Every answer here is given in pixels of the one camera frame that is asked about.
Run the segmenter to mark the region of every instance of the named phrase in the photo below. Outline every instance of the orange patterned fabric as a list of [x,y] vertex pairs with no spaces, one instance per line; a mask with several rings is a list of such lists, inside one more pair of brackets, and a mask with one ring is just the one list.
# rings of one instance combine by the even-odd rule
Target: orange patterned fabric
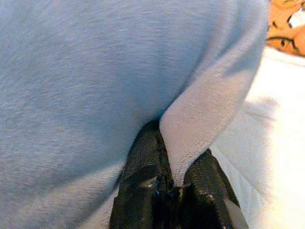
[[271,0],[267,45],[305,57],[305,0]]

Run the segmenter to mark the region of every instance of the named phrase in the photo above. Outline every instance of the blue fleece fabric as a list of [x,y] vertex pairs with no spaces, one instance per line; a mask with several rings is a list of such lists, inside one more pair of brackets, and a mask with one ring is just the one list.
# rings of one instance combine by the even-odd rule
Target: blue fleece fabric
[[0,228],[76,228],[103,203],[226,1],[0,2]]

